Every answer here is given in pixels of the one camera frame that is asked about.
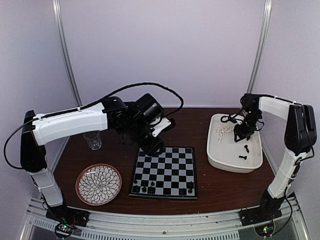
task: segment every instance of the white arm segment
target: white arm segment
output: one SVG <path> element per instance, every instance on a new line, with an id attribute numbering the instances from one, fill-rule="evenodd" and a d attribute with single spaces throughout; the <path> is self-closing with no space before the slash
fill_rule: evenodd
<path id="1" fill-rule="evenodd" d="M 273 114 L 283 120 L 288 120 L 289 106 L 292 103 L 276 98 L 263 96 L 259 101 L 259 109 L 262 112 Z"/>
<path id="2" fill-rule="evenodd" d="M 106 130 L 108 129 L 107 114 L 102 112 L 103 109 L 102 103 L 98 103 L 84 110 L 36 120 L 33 122 L 35 141 L 38 146 L 42 146 L 56 139 L 90 131 Z M 37 114 L 35 118 L 44 115 L 46 114 Z M 38 172 L 29 172 L 29 174 L 50 207 L 63 204 L 61 190 L 49 167 Z"/>
<path id="3" fill-rule="evenodd" d="M 43 118 L 33 122 L 33 135 L 38 146 L 45 145 L 53 140 L 90 132 L 108 129 L 107 114 L 102 103 L 98 103 L 84 110 L 64 113 L 57 116 Z M 37 114 L 39 118 L 46 114 Z"/>
<path id="4" fill-rule="evenodd" d="M 289 107 L 292 103 L 286 102 L 280 99 L 272 97 L 261 97 L 259 100 L 259 109 L 262 112 L 267 112 L 273 114 L 283 120 L 288 120 Z M 304 159 L 307 153 L 303 152 L 298 156 L 295 156 L 295 153 L 287 148 L 284 150 L 284 156 L 281 162 L 281 165 L 278 169 L 277 174 L 274 177 L 274 180 L 268 187 L 268 192 L 273 198 L 282 198 L 285 196 L 285 190 L 288 186 L 289 181 L 292 179 L 291 176 L 297 167 L 295 165 L 298 158 Z"/>
<path id="5" fill-rule="evenodd" d="M 295 165 L 298 158 L 304 159 L 307 156 L 306 152 L 299 154 L 298 156 L 288 148 L 285 148 L 284 156 L 281 165 L 276 173 L 274 180 L 268 187 L 268 192 L 274 199 L 279 199 L 285 196 L 285 190 L 288 182 L 294 173 Z"/>
<path id="6" fill-rule="evenodd" d="M 29 174 L 34 179 L 39 191 L 43 194 L 50 207 L 56 207 L 63 203 L 61 190 L 49 167 L 43 168 L 38 172 L 29 172 Z"/>

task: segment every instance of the black robotic arm base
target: black robotic arm base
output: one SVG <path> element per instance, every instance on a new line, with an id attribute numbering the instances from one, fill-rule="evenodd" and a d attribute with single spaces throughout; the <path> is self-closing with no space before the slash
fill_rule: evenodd
<path id="1" fill-rule="evenodd" d="M 260 206 L 239 212 L 242 226 L 258 224 L 281 217 L 280 207 L 284 200 L 284 197 L 272 198 L 266 189 L 262 195 Z"/>
<path id="2" fill-rule="evenodd" d="M 89 212 L 85 210 L 74 209 L 70 207 L 63 208 L 63 213 L 65 217 L 55 217 L 52 215 L 52 208 L 46 212 L 45 217 L 52 220 L 59 220 L 61 223 L 68 225 L 75 225 L 80 227 L 86 227 L 89 219 Z"/>

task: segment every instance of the white wall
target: white wall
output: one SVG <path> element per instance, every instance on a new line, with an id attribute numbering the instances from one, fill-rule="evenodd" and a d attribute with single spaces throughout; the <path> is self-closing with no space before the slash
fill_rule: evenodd
<path id="1" fill-rule="evenodd" d="M 61 12 L 81 99 L 137 82 L 173 88 L 186 106 L 239 106 L 257 51 L 264 0 L 68 0 Z M 163 106 L 178 106 L 155 87 Z"/>
<path id="2" fill-rule="evenodd" d="M 275 0 L 255 93 L 278 95 L 312 105 L 320 126 L 320 1 Z M 283 157 L 285 121 L 264 115 L 261 131 L 279 167 Z M 316 157 L 305 162 L 293 189 L 313 240 L 319 239 L 320 140 Z"/>
<path id="3" fill-rule="evenodd" d="M 0 2 L 0 149 L 23 123 L 25 112 L 47 113 L 76 106 L 67 79 L 50 0 Z M 20 132 L 7 155 L 20 163 Z M 47 145 L 49 165 L 63 140 Z M 0 154 L 0 239 L 17 238 L 22 216 L 36 192 L 24 170 L 11 169 Z"/>

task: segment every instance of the black cable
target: black cable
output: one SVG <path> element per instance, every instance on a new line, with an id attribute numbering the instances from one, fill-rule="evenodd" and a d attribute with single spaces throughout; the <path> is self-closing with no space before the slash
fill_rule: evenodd
<path id="1" fill-rule="evenodd" d="M 77 112 L 77 111 L 79 111 L 79 110 L 87 109 L 87 108 L 90 108 L 90 107 L 92 107 L 92 106 L 100 103 L 101 101 L 103 101 L 103 100 L 111 97 L 112 95 L 114 95 L 114 94 L 116 94 L 116 93 L 119 93 L 119 92 L 121 92 L 121 91 L 123 91 L 123 90 L 125 90 L 125 89 L 129 89 L 129 88 L 133 88 L 133 87 L 138 87 L 138 86 L 148 86 L 148 85 L 150 85 L 150 86 L 157 86 L 157 87 L 159 87 L 159 88 L 162 88 L 162 89 L 164 89 L 164 90 L 167 90 L 168 92 L 174 94 L 174 95 L 181 101 L 180 106 L 179 106 L 176 110 L 168 113 L 168 114 L 165 115 L 165 116 L 163 116 L 163 114 L 162 114 L 161 117 L 160 117 L 160 121 L 157 122 L 155 125 L 153 125 L 153 127 L 154 127 L 154 126 L 158 125 L 158 124 L 161 122 L 161 120 L 162 120 L 163 117 L 167 117 L 167 116 L 169 116 L 169 115 L 172 115 L 172 114 L 178 112 L 178 111 L 181 110 L 182 107 L 184 106 L 184 99 L 183 99 L 178 93 L 176 93 L 174 90 L 172 90 L 172 89 L 170 89 L 170 88 L 168 88 L 168 87 L 166 87 L 166 86 L 163 86 L 163 85 L 161 85 L 161 84 L 159 84 L 159 83 L 155 83 L 155 82 L 140 82 L 140 83 L 130 84 L 130 85 L 121 87 L 121 88 L 119 88 L 119 89 L 117 89 L 117 90 L 114 90 L 113 92 L 111 92 L 111 93 L 109 93 L 108 95 L 100 98 L 99 100 L 94 101 L 94 102 L 92 102 L 92 103 L 89 103 L 89 104 L 87 104 L 87 105 L 84 105 L 84 106 L 82 106 L 82 107 L 77 107 L 77 108 L 72 108 L 72 109 L 68 109 L 68 110 L 63 110 L 63 111 L 57 111 L 57 112 L 53 112 L 53 113 L 48 113 L 48 114 L 46 114 L 46 115 L 43 115 L 43 116 L 41 117 L 41 119 L 45 119 L 45 118 L 49 118 L 49 117 L 54 117 L 54 116 L 58 116 L 58 115 L 62 115 L 62 114 L 67 114 L 67 113 L 72 113 L 72 112 Z M 36 120 L 39 120 L 39 118 L 31 119 L 30 121 L 28 121 L 28 122 L 22 124 L 21 126 L 19 126 L 16 130 L 13 131 L 13 133 L 11 133 L 11 135 L 6 139 L 6 141 L 5 141 L 5 143 L 4 143 L 4 146 L 3 146 L 4 159 L 5 159 L 6 163 L 7 163 L 11 168 L 13 168 L 13 169 L 23 170 L 22 167 L 14 166 L 14 165 L 12 165 L 12 164 L 8 161 L 7 153 L 6 153 L 7 144 L 8 144 L 8 142 L 9 142 L 9 140 L 13 137 L 13 135 L 16 134 L 20 129 L 22 129 L 24 126 L 26 126 L 26 125 L 28 125 L 28 124 L 32 123 L 33 121 L 36 121 Z"/>
<path id="2" fill-rule="evenodd" d="M 172 90 L 172 89 L 170 89 L 170 88 L 168 88 L 166 86 L 163 86 L 163 85 L 161 85 L 159 83 L 156 83 L 156 82 L 139 82 L 139 83 L 134 83 L 134 84 L 130 84 L 130 85 L 126 85 L 126 86 L 123 86 L 121 88 L 118 88 L 117 90 L 114 90 L 113 92 L 109 93 L 108 95 L 100 98 L 99 100 L 94 101 L 92 103 L 89 103 L 88 105 L 80 107 L 80 109 L 83 110 L 83 109 L 90 108 L 90 107 L 102 102 L 103 100 L 111 97 L 112 95 L 114 95 L 116 93 L 119 93 L 119 92 L 121 92 L 123 90 L 126 90 L 126 89 L 138 87 L 138 86 L 156 86 L 156 87 L 162 88 L 162 89 L 172 93 L 173 95 L 175 95 L 181 101 L 180 106 L 176 110 L 173 110 L 172 112 L 169 112 L 167 115 L 165 115 L 165 117 L 178 112 L 184 106 L 184 99 L 178 93 L 176 93 L 174 90 Z"/>
<path id="3" fill-rule="evenodd" d="M 35 120 L 38 120 L 39 118 L 34 118 L 34 119 L 31 119 L 29 121 L 27 121 L 26 123 L 22 124 L 21 126 L 19 126 L 16 130 L 14 130 L 10 136 L 6 139 L 5 143 L 4 143 L 4 146 L 3 146 L 3 156 L 4 156 L 4 160 L 6 161 L 6 163 L 12 167 L 13 169 L 18 169 L 18 170 L 22 170 L 23 168 L 22 167 L 18 167 L 18 166 L 14 166 L 12 165 L 8 158 L 7 158 L 7 145 L 8 145 L 8 142 L 9 140 L 13 137 L 13 135 L 15 135 L 20 129 L 22 129 L 24 126 L 28 125 L 29 123 L 32 123 L 33 121 Z"/>
<path id="4" fill-rule="evenodd" d="M 290 216 L 289 216 L 289 218 L 287 219 L 287 221 L 282 225 L 282 227 L 280 227 L 280 229 L 279 229 L 278 231 L 276 231 L 275 233 L 271 234 L 272 237 L 273 237 L 274 235 L 278 234 L 282 229 L 284 229 L 284 227 L 289 223 L 289 221 L 290 221 L 290 219 L 291 219 L 291 217 L 292 217 L 292 214 L 293 214 L 293 212 L 294 212 L 294 210 L 293 210 L 293 208 L 292 208 L 292 205 L 291 205 L 291 203 L 289 202 L 289 200 L 288 200 L 288 198 L 287 198 L 287 189 L 288 189 L 288 187 L 285 188 L 284 197 L 285 197 L 286 202 L 287 202 L 287 203 L 289 204 L 289 206 L 290 206 L 290 210 L 291 210 Z"/>
<path id="5" fill-rule="evenodd" d="M 46 199 L 44 199 L 44 202 L 42 203 L 42 206 L 45 210 L 49 211 L 50 214 L 52 215 L 52 217 L 54 218 L 54 220 L 56 220 L 57 222 L 59 222 L 59 224 L 63 224 L 66 225 L 68 228 L 75 230 L 77 229 L 75 226 L 71 226 L 69 223 L 67 222 L 61 222 L 59 219 L 56 218 L 56 216 L 53 214 L 53 212 L 50 210 L 50 207 L 48 206 Z"/>
<path id="6" fill-rule="evenodd" d="M 265 123 L 263 121 L 258 120 L 259 123 L 262 124 L 262 127 L 260 127 L 259 129 L 257 129 L 256 131 L 259 132 L 263 129 L 263 127 L 265 126 Z"/>
<path id="7" fill-rule="evenodd" d="M 133 144 L 135 144 L 134 142 L 125 143 L 125 140 L 126 140 L 126 135 L 123 133 L 122 134 L 122 141 L 119 143 L 119 145 L 132 146 Z"/>
<path id="8" fill-rule="evenodd" d="M 229 121 L 230 121 L 229 119 L 226 120 L 226 121 L 223 121 L 223 118 L 225 118 L 225 117 L 228 117 L 228 118 L 231 118 L 231 119 L 236 120 L 236 117 L 237 117 L 238 115 L 240 115 L 240 114 L 245 110 L 245 108 L 249 106 L 249 104 L 250 104 L 253 100 L 256 100 L 256 99 L 261 98 L 261 97 L 274 98 L 274 96 L 272 96 L 272 95 L 259 94 L 258 96 L 253 97 L 253 98 L 252 98 L 245 106 L 243 106 L 234 116 L 232 116 L 232 114 L 222 116 L 221 119 L 220 119 L 220 121 L 221 121 L 222 123 L 227 123 L 227 122 L 229 122 Z"/>

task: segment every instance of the glass cup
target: glass cup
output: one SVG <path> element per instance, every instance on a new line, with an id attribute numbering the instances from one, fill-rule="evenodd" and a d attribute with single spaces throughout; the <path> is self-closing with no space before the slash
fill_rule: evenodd
<path id="1" fill-rule="evenodd" d="M 84 139 L 92 150 L 98 150 L 102 146 L 100 132 L 88 131 L 83 134 Z"/>

